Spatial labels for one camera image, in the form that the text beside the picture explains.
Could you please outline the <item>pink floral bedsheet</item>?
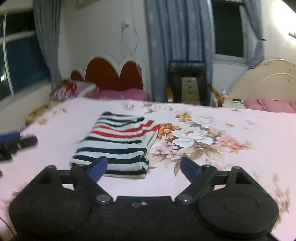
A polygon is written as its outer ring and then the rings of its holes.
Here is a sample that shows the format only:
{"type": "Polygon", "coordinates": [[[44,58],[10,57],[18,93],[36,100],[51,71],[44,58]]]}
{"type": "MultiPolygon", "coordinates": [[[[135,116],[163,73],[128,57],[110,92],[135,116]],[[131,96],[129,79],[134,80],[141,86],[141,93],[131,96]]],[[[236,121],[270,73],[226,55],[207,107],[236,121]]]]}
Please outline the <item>pink floral bedsheet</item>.
{"type": "Polygon", "coordinates": [[[21,133],[38,145],[1,163],[1,238],[15,229],[8,216],[13,198],[46,166],[69,169],[87,135],[98,137],[109,112],[143,118],[141,130],[159,126],[143,179],[103,177],[99,185],[118,196],[170,196],[189,185],[180,170],[182,157],[218,170],[242,167],[276,201],[278,240],[295,240],[295,114],[186,104],[75,98],[58,104],[21,133]]]}

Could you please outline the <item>white nightstand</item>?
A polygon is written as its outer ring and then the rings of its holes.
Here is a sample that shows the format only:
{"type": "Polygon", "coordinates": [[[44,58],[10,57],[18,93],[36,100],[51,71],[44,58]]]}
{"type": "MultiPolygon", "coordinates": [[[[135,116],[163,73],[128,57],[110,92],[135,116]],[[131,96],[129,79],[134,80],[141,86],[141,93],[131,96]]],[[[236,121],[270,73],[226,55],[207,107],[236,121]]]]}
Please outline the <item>white nightstand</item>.
{"type": "Polygon", "coordinates": [[[225,99],[222,108],[246,109],[241,99],[225,99]]]}

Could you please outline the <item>red heart headboard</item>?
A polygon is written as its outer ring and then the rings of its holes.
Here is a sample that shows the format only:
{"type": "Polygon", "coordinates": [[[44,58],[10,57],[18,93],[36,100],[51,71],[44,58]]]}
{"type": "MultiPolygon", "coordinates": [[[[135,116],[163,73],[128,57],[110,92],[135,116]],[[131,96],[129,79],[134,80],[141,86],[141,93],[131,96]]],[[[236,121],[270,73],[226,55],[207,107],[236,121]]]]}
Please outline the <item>red heart headboard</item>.
{"type": "Polygon", "coordinates": [[[133,60],[126,61],[117,70],[106,58],[95,57],[90,60],[83,74],[73,70],[70,79],[94,83],[99,90],[144,90],[143,73],[140,65],[133,60]]]}

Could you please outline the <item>blue grey left curtain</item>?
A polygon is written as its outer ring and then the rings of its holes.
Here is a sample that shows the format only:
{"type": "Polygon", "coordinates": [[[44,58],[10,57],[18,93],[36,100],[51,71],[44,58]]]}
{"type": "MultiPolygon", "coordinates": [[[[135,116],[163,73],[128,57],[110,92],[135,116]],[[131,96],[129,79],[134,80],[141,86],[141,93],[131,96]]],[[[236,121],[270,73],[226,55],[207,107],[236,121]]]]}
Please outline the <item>blue grey left curtain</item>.
{"type": "Polygon", "coordinates": [[[62,77],[59,69],[59,37],[61,21],[59,0],[33,1],[33,13],[41,53],[50,72],[51,88],[55,89],[62,77]]]}

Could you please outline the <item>striped pink pillow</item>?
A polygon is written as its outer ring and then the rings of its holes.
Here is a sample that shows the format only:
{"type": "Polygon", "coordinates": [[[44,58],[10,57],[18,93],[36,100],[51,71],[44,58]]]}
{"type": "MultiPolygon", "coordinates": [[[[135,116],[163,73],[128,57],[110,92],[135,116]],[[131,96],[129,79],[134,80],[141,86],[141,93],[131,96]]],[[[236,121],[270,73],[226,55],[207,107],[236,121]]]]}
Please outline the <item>striped pink pillow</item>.
{"type": "Polygon", "coordinates": [[[96,89],[97,86],[91,82],[64,80],[50,93],[50,100],[64,102],[76,97],[85,97],[96,89]]]}

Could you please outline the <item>blue grey right curtain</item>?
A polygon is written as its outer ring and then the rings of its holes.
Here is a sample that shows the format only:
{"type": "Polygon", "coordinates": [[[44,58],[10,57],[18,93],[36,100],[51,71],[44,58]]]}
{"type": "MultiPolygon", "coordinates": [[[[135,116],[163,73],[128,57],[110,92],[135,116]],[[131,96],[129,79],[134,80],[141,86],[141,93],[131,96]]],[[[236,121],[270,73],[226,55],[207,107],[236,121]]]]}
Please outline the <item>blue grey right curtain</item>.
{"type": "Polygon", "coordinates": [[[253,69],[257,67],[264,60],[264,42],[263,38],[263,24],[261,19],[261,3],[257,0],[242,1],[246,15],[250,22],[252,31],[255,35],[255,48],[252,58],[248,63],[248,67],[253,69]]]}

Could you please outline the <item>blue grey curtain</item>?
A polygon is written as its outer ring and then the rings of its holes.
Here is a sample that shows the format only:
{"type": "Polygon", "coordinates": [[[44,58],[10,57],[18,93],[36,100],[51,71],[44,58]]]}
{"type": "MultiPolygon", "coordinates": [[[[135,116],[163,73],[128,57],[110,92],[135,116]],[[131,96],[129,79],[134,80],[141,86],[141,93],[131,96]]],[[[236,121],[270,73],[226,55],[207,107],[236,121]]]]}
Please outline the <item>blue grey curtain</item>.
{"type": "Polygon", "coordinates": [[[211,1],[145,1],[152,93],[166,101],[169,62],[204,61],[207,82],[213,80],[215,54],[211,1]]]}
{"type": "Polygon", "coordinates": [[[33,1],[33,13],[41,53],[50,72],[51,88],[55,89],[62,77],[59,69],[59,37],[61,21],[59,0],[33,1]]]}
{"type": "Polygon", "coordinates": [[[264,42],[263,38],[263,24],[261,19],[261,3],[257,0],[242,1],[246,15],[250,22],[252,31],[255,35],[255,48],[252,58],[248,63],[248,67],[253,69],[257,67],[264,60],[264,42]]]}

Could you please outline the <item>pink blanket right bed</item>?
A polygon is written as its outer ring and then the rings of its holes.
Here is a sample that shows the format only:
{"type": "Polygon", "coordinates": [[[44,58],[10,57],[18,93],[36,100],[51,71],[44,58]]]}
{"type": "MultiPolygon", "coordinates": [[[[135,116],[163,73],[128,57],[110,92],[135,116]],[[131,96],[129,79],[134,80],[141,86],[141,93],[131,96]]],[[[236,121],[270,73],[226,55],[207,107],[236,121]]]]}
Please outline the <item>pink blanket right bed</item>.
{"type": "Polygon", "coordinates": [[[270,113],[295,113],[295,101],[274,99],[247,99],[244,101],[246,109],[267,111],[270,113]]]}

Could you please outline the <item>left dark window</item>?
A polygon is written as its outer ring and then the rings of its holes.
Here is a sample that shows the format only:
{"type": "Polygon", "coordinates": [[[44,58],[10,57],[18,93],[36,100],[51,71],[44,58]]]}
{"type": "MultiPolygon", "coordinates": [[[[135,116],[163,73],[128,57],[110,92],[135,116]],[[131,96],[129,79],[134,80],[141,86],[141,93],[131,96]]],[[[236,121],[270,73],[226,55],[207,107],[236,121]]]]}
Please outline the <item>left dark window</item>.
{"type": "Polygon", "coordinates": [[[39,46],[33,11],[1,14],[1,100],[43,81],[50,81],[50,73],[39,46]]]}

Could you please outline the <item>dark window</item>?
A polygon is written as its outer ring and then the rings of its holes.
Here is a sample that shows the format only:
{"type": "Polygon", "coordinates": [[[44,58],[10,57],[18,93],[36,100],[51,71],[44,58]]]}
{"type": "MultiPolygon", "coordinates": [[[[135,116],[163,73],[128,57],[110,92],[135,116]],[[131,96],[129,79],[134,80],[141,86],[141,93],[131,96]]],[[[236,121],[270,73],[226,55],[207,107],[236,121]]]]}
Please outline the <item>dark window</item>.
{"type": "Polygon", "coordinates": [[[1,14],[1,100],[43,81],[50,81],[50,73],[39,46],[33,11],[1,14]]]}
{"type": "Polygon", "coordinates": [[[212,1],[215,53],[223,56],[244,57],[243,28],[240,4],[212,1]]]}

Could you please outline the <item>cream arched headboard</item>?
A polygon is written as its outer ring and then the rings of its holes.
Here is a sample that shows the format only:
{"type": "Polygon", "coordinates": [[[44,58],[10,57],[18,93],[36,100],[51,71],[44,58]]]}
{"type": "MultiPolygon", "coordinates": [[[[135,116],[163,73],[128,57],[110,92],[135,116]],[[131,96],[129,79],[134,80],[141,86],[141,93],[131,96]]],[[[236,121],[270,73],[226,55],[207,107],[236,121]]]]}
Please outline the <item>cream arched headboard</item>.
{"type": "Polygon", "coordinates": [[[285,59],[271,59],[248,70],[233,85],[231,99],[275,99],[295,101],[296,64],[285,59]]]}

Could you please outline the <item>striped cat sweater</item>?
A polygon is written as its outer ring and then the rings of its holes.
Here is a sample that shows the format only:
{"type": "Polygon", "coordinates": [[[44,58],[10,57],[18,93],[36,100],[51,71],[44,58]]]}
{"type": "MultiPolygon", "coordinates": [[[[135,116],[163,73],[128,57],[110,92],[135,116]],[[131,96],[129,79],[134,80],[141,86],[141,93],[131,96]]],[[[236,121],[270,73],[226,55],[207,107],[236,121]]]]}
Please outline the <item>striped cat sweater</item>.
{"type": "Polygon", "coordinates": [[[80,142],[73,165],[90,165],[107,158],[105,176],[143,179],[149,167],[148,153],[158,137],[159,124],[143,116],[104,112],[80,142]]]}

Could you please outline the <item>blue grey middle curtain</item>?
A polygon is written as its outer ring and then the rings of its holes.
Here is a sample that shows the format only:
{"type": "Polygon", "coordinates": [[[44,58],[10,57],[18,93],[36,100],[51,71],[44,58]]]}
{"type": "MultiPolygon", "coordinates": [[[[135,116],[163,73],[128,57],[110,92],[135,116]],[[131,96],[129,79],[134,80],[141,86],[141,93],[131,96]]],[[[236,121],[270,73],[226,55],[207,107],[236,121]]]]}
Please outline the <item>blue grey middle curtain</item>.
{"type": "Polygon", "coordinates": [[[207,82],[213,80],[215,54],[211,1],[145,1],[152,93],[166,101],[169,62],[204,61],[207,82]]]}

